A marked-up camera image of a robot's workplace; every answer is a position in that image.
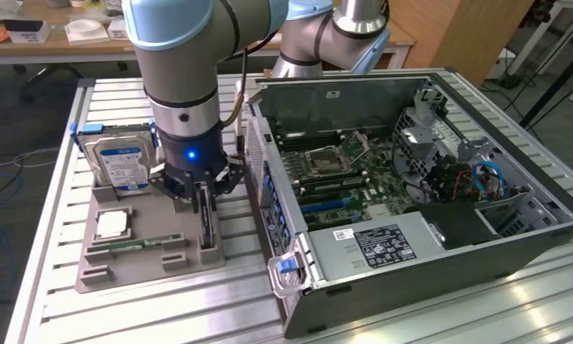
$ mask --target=aluminum extrusion table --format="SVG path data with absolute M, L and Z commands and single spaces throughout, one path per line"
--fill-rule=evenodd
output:
M 572 170 L 459 74 L 440 75 L 573 195 Z M 219 78 L 224 119 L 237 80 Z M 459 108 L 448 110 L 470 138 L 484 135 Z M 81 81 L 69 122 L 143 123 L 149 116 L 141 79 Z M 232 130 L 224 139 L 232 151 Z M 67 131 L 7 343 L 573 343 L 573 241 L 504 279 L 285 340 L 244 185 L 219 204 L 224 268 L 81 295 L 72 286 L 92 179 Z

